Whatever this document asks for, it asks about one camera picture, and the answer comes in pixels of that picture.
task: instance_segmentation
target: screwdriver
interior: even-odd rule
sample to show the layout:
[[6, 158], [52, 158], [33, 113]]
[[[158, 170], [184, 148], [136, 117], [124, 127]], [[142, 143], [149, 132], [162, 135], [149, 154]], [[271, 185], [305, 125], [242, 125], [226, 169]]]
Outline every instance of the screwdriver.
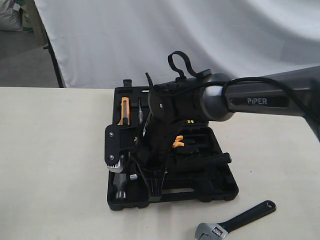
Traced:
[[139, 118], [139, 124], [141, 124], [144, 120], [144, 112], [141, 109], [140, 98], [138, 98], [138, 105], [139, 105], [138, 118]]

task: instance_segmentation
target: gray floor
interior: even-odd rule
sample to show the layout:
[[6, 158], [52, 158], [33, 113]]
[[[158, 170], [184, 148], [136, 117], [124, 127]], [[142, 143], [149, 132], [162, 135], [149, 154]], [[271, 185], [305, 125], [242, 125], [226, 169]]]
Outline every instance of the gray floor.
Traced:
[[0, 31], [0, 87], [58, 88], [50, 54], [32, 32]]

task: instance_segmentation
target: orange utility knife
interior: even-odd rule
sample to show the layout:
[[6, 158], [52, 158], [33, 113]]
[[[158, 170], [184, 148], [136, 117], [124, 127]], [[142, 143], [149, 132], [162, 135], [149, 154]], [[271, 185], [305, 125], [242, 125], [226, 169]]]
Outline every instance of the orange utility knife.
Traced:
[[118, 125], [130, 125], [129, 98], [126, 96], [121, 98], [121, 119]]

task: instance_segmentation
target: bag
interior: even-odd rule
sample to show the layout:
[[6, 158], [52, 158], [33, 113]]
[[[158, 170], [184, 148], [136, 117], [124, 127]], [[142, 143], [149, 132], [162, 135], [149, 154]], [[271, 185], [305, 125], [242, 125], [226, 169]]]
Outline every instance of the bag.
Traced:
[[0, 0], [0, 30], [2, 31], [21, 31], [21, 15], [19, 8], [13, 9], [14, 5], [18, 5], [11, 0]]

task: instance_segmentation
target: black pole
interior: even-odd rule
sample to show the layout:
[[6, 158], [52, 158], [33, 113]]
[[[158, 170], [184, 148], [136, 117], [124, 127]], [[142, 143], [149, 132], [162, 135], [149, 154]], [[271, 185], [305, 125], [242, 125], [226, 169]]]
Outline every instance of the black pole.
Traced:
[[58, 62], [57, 62], [57, 59], [56, 59], [56, 55], [55, 55], [55, 52], [54, 52], [54, 50], [52, 48], [52, 45], [51, 45], [51, 42], [49, 40], [47, 32], [45, 32], [45, 35], [46, 35], [46, 40], [47, 40], [48, 45], [45, 46], [43, 49], [45, 49], [45, 50], [48, 49], [49, 54], [51, 56], [51, 60], [52, 60], [55, 76], [56, 76], [56, 79], [58, 81], [59, 88], [63, 89], [64, 88], [64, 83], [63, 83], [63, 80], [62, 80], [62, 77], [61, 77], [61, 73], [60, 73], [59, 65], [58, 65]]

